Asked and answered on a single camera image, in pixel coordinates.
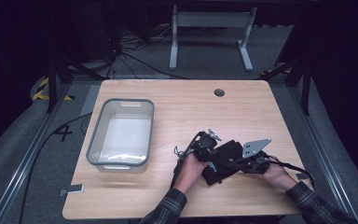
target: forearm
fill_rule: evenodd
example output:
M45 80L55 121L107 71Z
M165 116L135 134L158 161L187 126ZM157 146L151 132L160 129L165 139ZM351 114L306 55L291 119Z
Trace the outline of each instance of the forearm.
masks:
M176 223L187 198L178 189L170 189L155 210L144 217L140 223Z
M337 209L309 189L303 182L297 183L286 191L286 195L293 200L301 210L307 223L358 223L349 214Z

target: black pouch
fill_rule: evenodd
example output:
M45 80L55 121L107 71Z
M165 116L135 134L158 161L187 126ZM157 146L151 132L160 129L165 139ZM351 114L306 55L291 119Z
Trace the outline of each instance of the black pouch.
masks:
M227 165L242 157L242 145L231 140L216 149L218 156L209 162L209 165L202 171L206 183L211 186L215 183L222 183L222 180L234 175L239 169L233 169Z

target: light wood table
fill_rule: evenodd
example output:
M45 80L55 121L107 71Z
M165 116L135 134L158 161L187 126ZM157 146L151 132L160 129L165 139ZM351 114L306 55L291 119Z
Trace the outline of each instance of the light wood table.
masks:
M223 97L214 90L225 91ZM149 99L155 104L147 170L142 174L101 173L86 152L103 102L110 98ZM72 185L84 192L68 194L63 216L137 218L152 211L167 192L177 157L199 132L213 130L222 142L270 138L269 155L303 168L280 109L265 81L108 80L104 81L89 122ZM288 170L296 178L296 171ZM187 194L181 217L288 215L299 211L284 192L237 172L209 187L201 178Z

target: transparent storage box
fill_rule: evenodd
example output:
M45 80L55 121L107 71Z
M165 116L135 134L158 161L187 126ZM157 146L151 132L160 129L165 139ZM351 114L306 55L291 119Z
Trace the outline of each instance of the transparent storage box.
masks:
M101 172L144 172L149 156L154 108L149 100L107 100L90 139L87 151L89 163Z

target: hand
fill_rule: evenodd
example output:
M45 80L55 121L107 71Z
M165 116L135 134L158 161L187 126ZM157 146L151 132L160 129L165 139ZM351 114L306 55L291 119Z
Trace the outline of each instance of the hand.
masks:
M175 184L173 185L174 189L179 189L184 194L187 194L191 189L194 183L199 179L202 174L202 171L208 165L208 161L199 161L194 156L193 153L190 153L183 163L182 169L179 173L179 176L176 179Z
M270 160L278 161L278 158L271 157ZM297 182L278 164L271 163L269 168L263 175L249 174L267 181L275 188L289 190L294 187Z

